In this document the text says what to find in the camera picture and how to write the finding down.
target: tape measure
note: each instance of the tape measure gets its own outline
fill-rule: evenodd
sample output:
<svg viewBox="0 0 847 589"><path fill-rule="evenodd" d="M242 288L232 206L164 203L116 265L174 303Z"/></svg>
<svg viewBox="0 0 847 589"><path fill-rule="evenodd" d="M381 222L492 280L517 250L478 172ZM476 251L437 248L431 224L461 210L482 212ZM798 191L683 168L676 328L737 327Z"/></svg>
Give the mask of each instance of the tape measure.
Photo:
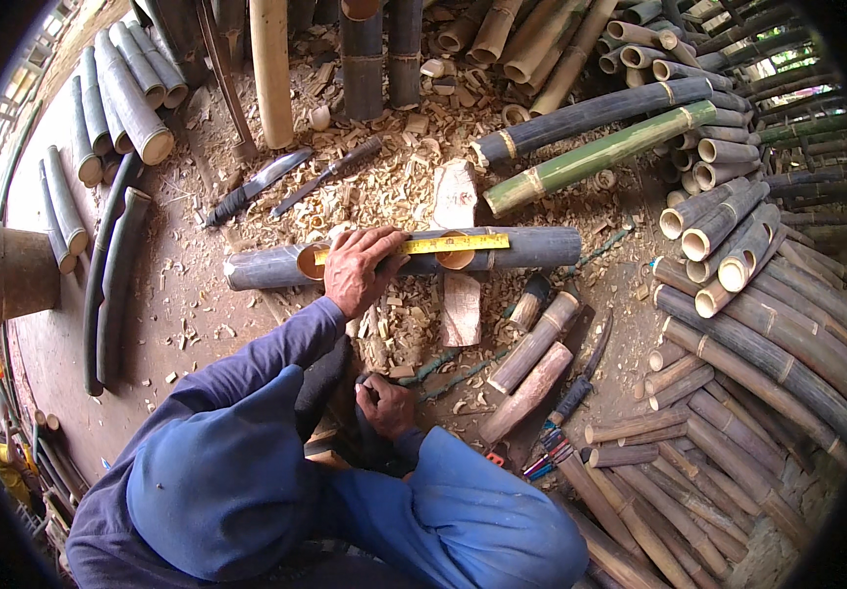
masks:
<svg viewBox="0 0 847 589"><path fill-rule="evenodd" d="M482 236L450 236L432 240L405 241L397 248L397 253L438 253L464 252L467 250L502 250L508 246L508 233L493 233ZM328 250L315 253L315 265L322 266Z"/></svg>

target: hand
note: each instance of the hand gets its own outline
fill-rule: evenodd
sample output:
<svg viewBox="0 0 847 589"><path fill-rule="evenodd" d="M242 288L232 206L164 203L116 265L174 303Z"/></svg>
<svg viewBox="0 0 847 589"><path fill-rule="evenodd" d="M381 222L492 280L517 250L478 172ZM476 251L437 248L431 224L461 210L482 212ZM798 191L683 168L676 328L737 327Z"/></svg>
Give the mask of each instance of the hand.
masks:
<svg viewBox="0 0 847 589"><path fill-rule="evenodd" d="M371 396L377 394L377 402ZM378 435L394 442L414 427L414 399L403 386L391 384L380 374L371 374L355 385L355 401Z"/></svg>
<svg viewBox="0 0 847 589"><path fill-rule="evenodd" d="M325 295L339 306L348 320L364 315L397 270L410 260L395 255L375 272L378 262L397 251L409 234L393 227L345 231L332 242L325 259Z"/></svg>

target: blue pants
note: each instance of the blue pants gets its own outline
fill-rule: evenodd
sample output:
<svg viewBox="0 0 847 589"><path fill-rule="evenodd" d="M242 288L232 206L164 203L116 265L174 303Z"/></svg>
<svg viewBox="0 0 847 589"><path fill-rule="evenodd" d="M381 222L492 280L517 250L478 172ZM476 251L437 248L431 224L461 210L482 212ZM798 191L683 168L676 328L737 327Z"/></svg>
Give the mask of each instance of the blue pants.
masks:
<svg viewBox="0 0 847 589"><path fill-rule="evenodd" d="M586 542L543 493L441 428L408 482L367 470L329 473L320 525L415 579L440 587L571 587Z"/></svg>

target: wooden post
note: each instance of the wooden post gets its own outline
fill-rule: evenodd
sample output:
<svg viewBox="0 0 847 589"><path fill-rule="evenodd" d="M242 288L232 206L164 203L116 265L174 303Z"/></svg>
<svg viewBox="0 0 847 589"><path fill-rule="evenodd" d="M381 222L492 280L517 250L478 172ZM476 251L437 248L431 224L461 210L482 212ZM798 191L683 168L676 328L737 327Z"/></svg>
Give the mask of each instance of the wooden post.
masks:
<svg viewBox="0 0 847 589"><path fill-rule="evenodd" d="M282 149L292 143L286 22L285 0L250 0L250 41L257 105L266 146L270 149Z"/></svg>

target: yellow shirt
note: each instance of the yellow shirt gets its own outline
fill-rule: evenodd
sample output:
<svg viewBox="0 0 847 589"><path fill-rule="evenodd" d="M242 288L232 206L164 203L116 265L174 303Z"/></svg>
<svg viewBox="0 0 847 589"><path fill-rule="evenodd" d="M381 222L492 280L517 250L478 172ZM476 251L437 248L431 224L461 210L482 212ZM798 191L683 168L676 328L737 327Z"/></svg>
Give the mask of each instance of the yellow shirt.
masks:
<svg viewBox="0 0 847 589"><path fill-rule="evenodd" d="M28 485L21 479L21 473L8 462L8 446L0 442L0 479L12 497L30 507Z"/></svg>

